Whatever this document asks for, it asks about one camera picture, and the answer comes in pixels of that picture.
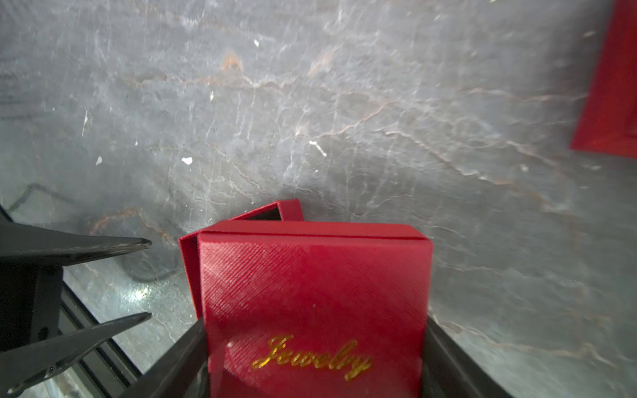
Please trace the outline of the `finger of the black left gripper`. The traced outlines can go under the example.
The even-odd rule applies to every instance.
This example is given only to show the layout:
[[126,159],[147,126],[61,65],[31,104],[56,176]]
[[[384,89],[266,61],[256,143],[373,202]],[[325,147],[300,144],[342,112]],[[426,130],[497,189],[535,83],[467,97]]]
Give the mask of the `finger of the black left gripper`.
[[11,266],[71,266],[149,249],[150,240],[136,237],[76,235],[1,224],[1,264]]
[[151,318],[151,313],[137,313],[2,353],[1,396],[20,396],[63,373],[107,340]]

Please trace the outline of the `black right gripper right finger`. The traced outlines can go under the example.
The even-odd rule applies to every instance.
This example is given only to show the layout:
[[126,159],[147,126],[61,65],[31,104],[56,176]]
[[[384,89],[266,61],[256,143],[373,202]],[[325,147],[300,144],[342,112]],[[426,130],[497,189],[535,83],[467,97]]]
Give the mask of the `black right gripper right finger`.
[[429,317],[422,350],[423,397],[512,396]]

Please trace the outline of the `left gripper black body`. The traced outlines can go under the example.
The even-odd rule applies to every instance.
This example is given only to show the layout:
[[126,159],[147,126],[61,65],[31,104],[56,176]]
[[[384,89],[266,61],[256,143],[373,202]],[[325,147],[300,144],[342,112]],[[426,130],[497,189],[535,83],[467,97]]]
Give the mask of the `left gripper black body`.
[[63,269],[46,265],[1,267],[1,350],[58,335]]

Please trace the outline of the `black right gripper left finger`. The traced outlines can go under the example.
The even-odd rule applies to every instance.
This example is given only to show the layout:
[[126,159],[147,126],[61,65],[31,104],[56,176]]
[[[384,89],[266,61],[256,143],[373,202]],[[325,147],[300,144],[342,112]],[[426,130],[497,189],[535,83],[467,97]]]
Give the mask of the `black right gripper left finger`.
[[121,397],[208,397],[207,361],[205,325],[199,319]]

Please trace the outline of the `red box lid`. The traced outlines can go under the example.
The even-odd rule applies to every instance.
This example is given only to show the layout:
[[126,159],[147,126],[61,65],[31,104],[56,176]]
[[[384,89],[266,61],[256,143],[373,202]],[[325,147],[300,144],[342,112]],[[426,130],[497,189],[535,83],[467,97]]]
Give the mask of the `red box lid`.
[[419,396],[433,245],[413,227],[225,221],[179,245],[212,396]]
[[615,3],[574,150],[636,157],[636,2]]

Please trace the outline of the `red jewelry box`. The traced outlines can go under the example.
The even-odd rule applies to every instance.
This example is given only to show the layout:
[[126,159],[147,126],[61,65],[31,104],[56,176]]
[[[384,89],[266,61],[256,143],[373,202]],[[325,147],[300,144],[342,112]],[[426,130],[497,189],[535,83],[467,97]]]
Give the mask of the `red jewelry box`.
[[299,199],[275,201],[248,211],[232,221],[283,221],[303,222],[305,220]]

